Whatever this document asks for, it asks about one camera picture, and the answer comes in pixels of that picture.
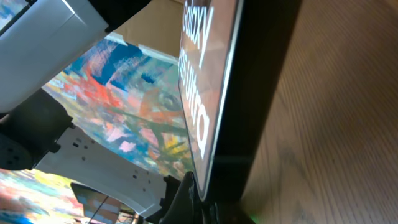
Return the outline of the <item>brown cardboard panel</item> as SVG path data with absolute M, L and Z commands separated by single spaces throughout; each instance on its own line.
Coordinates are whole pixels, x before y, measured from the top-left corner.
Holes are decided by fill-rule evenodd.
M 183 4 L 174 0 L 152 0 L 144 9 L 115 30 L 133 45 L 144 45 L 178 57 Z

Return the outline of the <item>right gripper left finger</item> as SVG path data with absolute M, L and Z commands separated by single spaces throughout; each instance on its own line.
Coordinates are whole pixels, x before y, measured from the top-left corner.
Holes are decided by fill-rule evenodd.
M 193 172 L 187 172 L 160 224 L 197 223 L 198 192 Z

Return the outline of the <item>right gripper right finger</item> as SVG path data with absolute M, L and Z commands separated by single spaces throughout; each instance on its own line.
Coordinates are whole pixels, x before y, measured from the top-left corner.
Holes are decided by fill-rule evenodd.
M 206 203 L 205 224 L 255 224 L 236 203 Z

